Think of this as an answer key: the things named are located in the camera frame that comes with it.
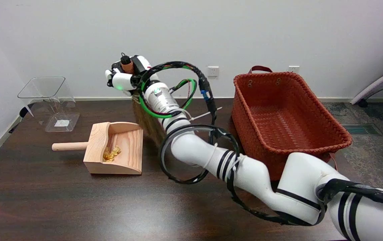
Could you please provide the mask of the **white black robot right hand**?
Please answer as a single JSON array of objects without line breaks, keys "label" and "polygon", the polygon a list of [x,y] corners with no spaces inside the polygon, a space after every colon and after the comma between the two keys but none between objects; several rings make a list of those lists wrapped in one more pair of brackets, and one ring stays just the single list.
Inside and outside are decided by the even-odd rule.
[{"label": "white black robot right hand", "polygon": [[158,95],[161,91],[168,91],[165,84],[161,84],[158,77],[150,77],[147,84],[141,90],[141,78],[152,66],[143,56],[127,56],[121,53],[121,59],[111,65],[110,70],[105,71],[107,86],[123,91],[131,96],[133,91],[140,90],[145,95],[147,89]]}]

